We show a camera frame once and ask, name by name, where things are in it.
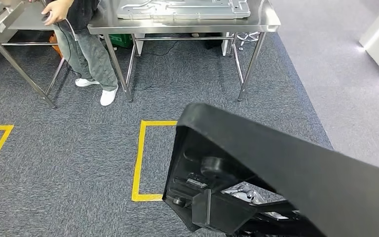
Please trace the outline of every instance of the hand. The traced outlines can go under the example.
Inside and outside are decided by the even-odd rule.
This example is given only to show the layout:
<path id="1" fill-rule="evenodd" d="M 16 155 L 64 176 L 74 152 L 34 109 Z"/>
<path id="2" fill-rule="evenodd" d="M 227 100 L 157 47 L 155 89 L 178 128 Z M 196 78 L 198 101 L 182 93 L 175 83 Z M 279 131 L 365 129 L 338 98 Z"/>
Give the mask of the hand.
<path id="1" fill-rule="evenodd" d="M 63 21 L 68 15 L 68 10 L 72 6 L 74 0 L 56 0 L 49 3 L 46 8 L 41 12 L 43 15 L 51 11 L 51 17 L 48 19 L 46 26 L 56 22 Z"/>

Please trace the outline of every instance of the carpet floor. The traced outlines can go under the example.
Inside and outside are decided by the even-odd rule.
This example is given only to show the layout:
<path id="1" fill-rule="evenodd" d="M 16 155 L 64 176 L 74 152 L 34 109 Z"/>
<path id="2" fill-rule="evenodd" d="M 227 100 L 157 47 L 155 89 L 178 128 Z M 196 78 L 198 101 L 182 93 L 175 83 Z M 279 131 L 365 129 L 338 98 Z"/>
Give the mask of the carpet floor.
<path id="1" fill-rule="evenodd" d="M 21 31 L 15 40 L 27 38 L 46 40 L 48 33 Z M 63 67 L 50 95 L 58 109 L 50 109 L 0 55 L 0 125 L 14 125 L 0 151 L 0 236 L 221 236 L 190 233 L 163 202 L 131 201 L 141 120 L 177 120 L 190 102 L 331 148 L 278 34 L 266 37 L 241 103 L 232 58 L 198 41 L 154 55 L 173 44 L 146 42 L 132 74 L 134 102 L 119 92 L 108 107 L 99 104 L 99 86 L 76 87 L 76 76 Z M 240 51 L 242 65 L 252 46 Z M 40 86 L 48 85 L 60 60 L 51 47 L 8 49 Z M 126 73 L 131 52 L 116 53 Z M 162 193 L 173 138 L 172 126 L 147 129 L 140 193 Z"/>

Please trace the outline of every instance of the gray jeans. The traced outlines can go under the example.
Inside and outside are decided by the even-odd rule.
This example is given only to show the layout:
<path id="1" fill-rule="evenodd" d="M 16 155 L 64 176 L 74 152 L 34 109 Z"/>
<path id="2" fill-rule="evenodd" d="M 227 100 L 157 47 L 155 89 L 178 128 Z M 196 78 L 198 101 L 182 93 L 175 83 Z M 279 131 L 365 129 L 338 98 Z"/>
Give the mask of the gray jeans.
<path id="1" fill-rule="evenodd" d="M 110 57 L 98 36 L 91 35 L 87 30 L 72 34 L 63 28 L 54 26 L 60 51 L 68 60 L 72 69 L 81 74 L 81 78 L 96 80 L 103 90 L 112 91 L 117 88 L 118 81 L 111 66 Z"/>

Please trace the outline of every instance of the table top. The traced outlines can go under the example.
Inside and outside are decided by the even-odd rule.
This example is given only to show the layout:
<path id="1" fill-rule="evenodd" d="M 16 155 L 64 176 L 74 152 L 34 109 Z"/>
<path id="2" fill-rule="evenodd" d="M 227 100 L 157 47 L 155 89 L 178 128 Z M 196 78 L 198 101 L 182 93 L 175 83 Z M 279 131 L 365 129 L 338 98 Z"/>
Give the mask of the table top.
<path id="1" fill-rule="evenodd" d="M 243 19 L 154 20 L 109 19 L 106 10 L 98 11 L 88 25 L 89 32 L 99 34 L 155 34 L 208 32 L 276 32 L 281 22 L 269 0 L 248 0 L 251 16 Z"/>
<path id="2" fill-rule="evenodd" d="M 44 7 L 40 2 L 28 3 L 24 12 L 9 26 L 13 30 L 52 31 L 52 26 L 45 26 L 41 21 Z"/>
<path id="3" fill-rule="evenodd" d="M 0 13 L 0 35 L 10 26 L 24 11 L 25 4 L 23 1 L 14 6 L 6 7 Z"/>

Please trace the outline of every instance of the green box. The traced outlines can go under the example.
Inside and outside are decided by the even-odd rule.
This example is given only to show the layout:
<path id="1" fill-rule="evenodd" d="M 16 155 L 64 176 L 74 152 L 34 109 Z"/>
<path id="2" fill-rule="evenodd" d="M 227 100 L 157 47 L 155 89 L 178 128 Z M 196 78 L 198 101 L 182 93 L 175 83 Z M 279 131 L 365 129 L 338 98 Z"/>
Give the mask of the green box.
<path id="1" fill-rule="evenodd" d="M 129 48 L 133 44 L 131 35 L 110 35 L 110 40 L 113 45 L 123 48 Z"/>

